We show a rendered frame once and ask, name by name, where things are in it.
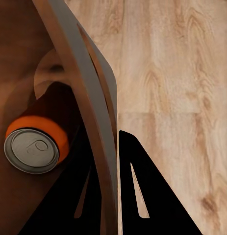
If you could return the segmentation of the can of soda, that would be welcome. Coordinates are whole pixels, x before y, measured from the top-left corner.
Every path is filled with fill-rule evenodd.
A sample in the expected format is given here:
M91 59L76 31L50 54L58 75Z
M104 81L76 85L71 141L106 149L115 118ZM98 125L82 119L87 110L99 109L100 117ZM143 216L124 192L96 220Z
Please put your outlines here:
M47 173L66 160L81 122L74 93L49 90L8 126L5 155L23 172Z

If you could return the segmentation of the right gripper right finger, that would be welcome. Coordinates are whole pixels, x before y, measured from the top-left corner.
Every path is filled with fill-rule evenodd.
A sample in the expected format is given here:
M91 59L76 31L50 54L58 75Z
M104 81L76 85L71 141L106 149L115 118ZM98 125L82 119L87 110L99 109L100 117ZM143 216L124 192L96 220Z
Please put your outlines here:
M119 131L123 235L202 235L138 139ZM139 216L132 163L150 218Z

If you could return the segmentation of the trash can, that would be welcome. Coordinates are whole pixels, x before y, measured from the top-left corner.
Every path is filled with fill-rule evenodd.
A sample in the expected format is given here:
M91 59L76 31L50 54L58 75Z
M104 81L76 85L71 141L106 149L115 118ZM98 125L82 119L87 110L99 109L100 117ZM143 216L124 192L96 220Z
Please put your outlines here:
M66 160L44 174L4 152L8 126L47 91L74 93L82 122ZM117 84L64 0L0 0L0 235L18 235L88 138L101 188L100 235L118 235ZM74 218L81 217L89 174Z

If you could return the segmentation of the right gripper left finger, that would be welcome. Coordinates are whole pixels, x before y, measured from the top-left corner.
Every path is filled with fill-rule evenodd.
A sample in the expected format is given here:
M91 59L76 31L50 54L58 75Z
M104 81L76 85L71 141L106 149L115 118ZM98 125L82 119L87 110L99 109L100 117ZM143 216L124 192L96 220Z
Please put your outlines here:
M88 174L82 214L74 218ZM101 201L95 160L86 138L18 235L100 235Z

